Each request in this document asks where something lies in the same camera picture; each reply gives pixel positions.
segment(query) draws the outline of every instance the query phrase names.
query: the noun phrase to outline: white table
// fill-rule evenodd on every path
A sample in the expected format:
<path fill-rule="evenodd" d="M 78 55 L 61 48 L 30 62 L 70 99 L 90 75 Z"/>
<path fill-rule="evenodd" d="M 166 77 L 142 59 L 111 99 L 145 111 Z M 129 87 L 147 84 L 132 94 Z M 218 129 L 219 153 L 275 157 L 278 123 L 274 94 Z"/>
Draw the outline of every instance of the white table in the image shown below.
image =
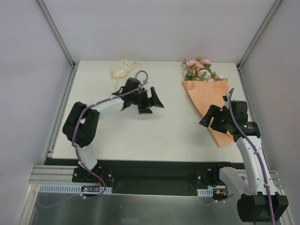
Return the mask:
<path fill-rule="evenodd" d="M 115 91 L 110 66 L 118 61 L 80 61 L 67 103 L 62 125 L 54 148 L 53 158 L 74 159 L 71 142 L 62 132 L 73 104 L 87 105 L 105 99 Z M 153 114 L 139 114 L 136 105 L 107 116 L 99 121 L 91 143 L 98 159 L 151 160 L 185 162 L 242 162 L 235 143 L 218 148 L 207 128 L 199 125 L 200 115 L 189 99 L 181 82 L 184 70 L 181 62 L 141 61 L 140 69 L 149 74 L 148 89 L 155 87 L 165 108 L 151 108 Z M 212 69 L 229 79 L 234 98 L 245 100 L 234 63 L 213 63 Z M 124 85 L 127 78 L 120 81 Z"/>

